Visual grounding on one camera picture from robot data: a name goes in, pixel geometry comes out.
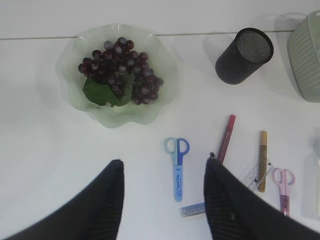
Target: white table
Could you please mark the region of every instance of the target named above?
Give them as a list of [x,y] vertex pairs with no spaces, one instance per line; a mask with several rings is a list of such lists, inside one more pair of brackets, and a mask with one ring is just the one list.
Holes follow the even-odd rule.
[[[68,34],[88,25],[72,26]],[[52,35],[66,33],[56,30]],[[276,167],[296,175],[292,218],[320,232],[319,221],[306,208],[315,199],[320,105],[297,93],[286,47],[290,34],[268,33],[274,44],[272,60],[239,85],[225,84],[213,68],[234,34],[161,36],[180,61],[179,96],[153,123],[115,129],[74,109],[63,94],[65,82],[55,66],[72,39],[0,41],[0,239],[58,209],[118,158],[125,167],[119,240],[211,239],[204,215],[181,218],[178,208],[203,202],[205,163],[209,152],[217,151],[230,114],[237,118],[225,166],[239,176],[258,158],[259,132],[268,131],[268,157]],[[182,203],[174,201],[172,164],[162,149],[163,140],[171,136],[190,143],[183,163]],[[278,189],[270,177],[259,196],[279,209]]]
[[110,23],[155,34],[293,30],[319,0],[2,0],[0,38],[69,37]]

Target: green basket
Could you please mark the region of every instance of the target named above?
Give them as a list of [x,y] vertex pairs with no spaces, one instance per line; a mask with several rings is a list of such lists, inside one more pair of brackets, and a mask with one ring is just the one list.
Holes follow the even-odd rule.
[[320,103],[320,10],[309,14],[294,30],[287,46],[301,95]]

